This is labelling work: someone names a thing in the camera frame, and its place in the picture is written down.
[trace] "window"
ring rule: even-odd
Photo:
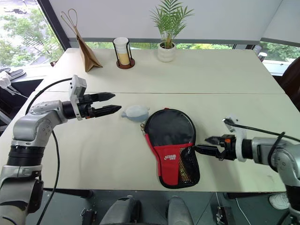
[[[260,42],[261,53],[267,53],[263,64],[272,75],[282,76],[288,66],[300,56],[300,48],[269,42]]]
[[[0,67],[59,59],[64,51],[37,1],[1,1],[0,9]]]
[[[112,42],[87,42],[90,48],[113,48]],[[157,43],[130,43],[132,49],[157,49]],[[176,44],[177,49],[232,49],[233,45]]]

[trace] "brown paper bag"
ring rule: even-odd
[[[70,11],[74,11],[75,12],[75,15],[76,15],[76,24],[74,24],[73,20],[71,19]],[[90,49],[90,47],[87,46],[87,44],[84,42],[84,40],[80,36],[79,31],[77,30],[77,12],[76,12],[76,10],[73,9],[73,8],[71,8],[71,9],[68,10],[67,14],[65,12],[61,12],[60,16],[66,22],[66,24],[68,25],[68,27],[76,35],[76,39],[77,39],[78,44],[79,44],[80,55],[81,55],[81,58],[82,58],[83,63],[84,63],[84,69],[85,69],[85,71],[89,72],[90,69],[93,68],[93,66],[103,67],[100,64],[100,62],[97,60],[94,52]]]

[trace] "paper bag handle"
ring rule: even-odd
[[[74,11],[75,15],[76,15],[76,24],[74,24],[71,16],[70,16],[70,11]],[[77,31],[77,21],[78,21],[78,17],[77,17],[77,12],[75,9],[71,8],[67,11],[67,14],[65,12],[61,12],[60,13],[61,18],[63,19],[63,21],[65,21],[65,23],[68,25],[68,27],[75,33],[75,35],[78,35],[78,31]]]

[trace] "robotic arm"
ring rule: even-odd
[[[225,120],[233,123],[231,118]],[[219,160],[237,158],[245,162],[246,159],[253,159],[258,164],[269,165],[279,173],[286,188],[293,222],[300,225],[300,144],[293,145],[288,141],[280,140],[273,151],[272,147],[276,138],[255,137],[250,140],[246,139],[246,135],[241,134],[237,128],[229,125],[227,127],[231,132],[237,131],[237,137],[223,135],[205,139],[210,144],[223,147],[222,152],[216,146],[211,145],[197,145],[195,150],[204,155],[215,156]]]
[[[108,105],[99,109],[93,102],[114,97],[104,92],[84,95],[86,82],[74,75],[70,83],[70,101],[42,102],[30,108],[28,114],[14,125],[14,138],[8,161],[0,175],[0,224],[24,225],[26,216],[37,211],[43,195],[42,157],[53,128],[69,119],[89,119],[109,115],[121,106]]]

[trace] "white table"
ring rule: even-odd
[[[176,50],[170,63],[157,59],[156,50],[133,50],[135,66],[116,66],[113,49],[96,49],[104,66],[86,73],[79,49],[69,48],[37,90],[54,81],[72,77],[86,79],[89,92],[115,93],[284,93],[252,50]],[[68,83],[50,91],[67,91]]]
[[[37,102],[68,100],[66,92],[45,92]],[[14,122],[24,115],[26,105],[0,137],[0,163],[6,163]],[[150,113],[169,107],[182,110],[194,122],[197,143],[211,135],[228,134],[222,119],[234,113],[249,126],[299,137],[300,115],[285,94],[116,94],[104,105],[144,104]],[[157,163],[147,146],[140,124],[115,114],[89,120],[70,120],[54,130],[60,146],[59,188],[167,190],[158,180]],[[266,136],[248,131],[248,138]],[[272,192],[284,191],[279,175],[268,166],[224,160],[197,153],[200,182],[183,191]],[[45,187],[53,187],[56,151],[51,137],[43,157]]]

